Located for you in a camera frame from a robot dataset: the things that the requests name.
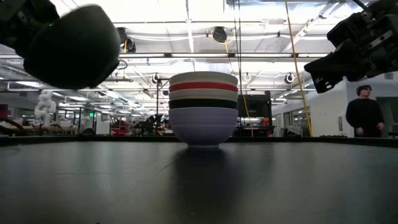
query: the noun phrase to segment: ceiling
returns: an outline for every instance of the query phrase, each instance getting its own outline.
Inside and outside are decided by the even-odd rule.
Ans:
[[[116,27],[127,28],[130,38],[135,41],[139,53],[291,53],[289,24],[284,1],[267,0],[51,0],[62,16],[86,4],[99,4],[114,22]],[[355,3],[339,1],[289,1],[289,16],[292,24],[292,37],[298,53],[329,53],[334,51],[326,39],[326,34],[339,21],[354,12],[360,11]],[[215,26],[224,26],[230,43],[218,44],[211,38]],[[12,49],[0,45],[0,54],[14,54]],[[310,75],[303,66],[314,58],[301,60],[297,70],[303,86],[311,91]],[[152,77],[170,78],[182,72],[217,70],[239,76],[239,65],[235,58],[125,58],[125,70],[116,70],[105,82],[97,87],[104,91],[56,91],[57,97],[71,103],[116,103],[113,108],[122,109],[117,103],[126,103],[123,109],[141,107],[148,112],[155,105],[156,90]],[[0,77],[4,80],[30,80],[29,74],[22,72],[19,59],[0,60]],[[284,82],[286,75],[296,75],[292,58],[261,58],[243,60],[241,64],[242,87],[252,89],[276,88],[274,98],[298,96],[297,91],[282,89],[297,88],[297,79],[291,85]],[[54,89],[39,81],[0,82],[0,88],[32,91],[34,89]],[[106,89],[123,89],[106,91]],[[250,94],[263,94],[263,90],[249,91]],[[80,97],[80,100],[65,98]],[[167,96],[160,93],[167,112]]]

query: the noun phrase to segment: light purple bowl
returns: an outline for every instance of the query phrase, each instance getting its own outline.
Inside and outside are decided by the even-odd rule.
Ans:
[[[233,133],[238,111],[228,108],[177,108],[169,111],[173,133],[190,148],[218,148]]]

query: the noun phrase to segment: person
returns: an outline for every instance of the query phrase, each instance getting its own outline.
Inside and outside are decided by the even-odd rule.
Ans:
[[[383,115],[376,100],[371,100],[372,87],[363,85],[356,89],[358,99],[348,103],[346,119],[355,130],[355,137],[380,138],[384,129]]]

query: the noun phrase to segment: white robot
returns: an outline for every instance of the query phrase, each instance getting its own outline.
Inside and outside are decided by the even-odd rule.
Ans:
[[[50,126],[50,113],[54,113],[57,110],[57,105],[51,100],[52,91],[43,90],[39,95],[39,103],[35,107],[35,118],[34,125]]]

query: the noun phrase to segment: black table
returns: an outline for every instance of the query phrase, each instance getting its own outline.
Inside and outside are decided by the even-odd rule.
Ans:
[[[0,223],[398,223],[398,150],[330,143],[0,147]]]

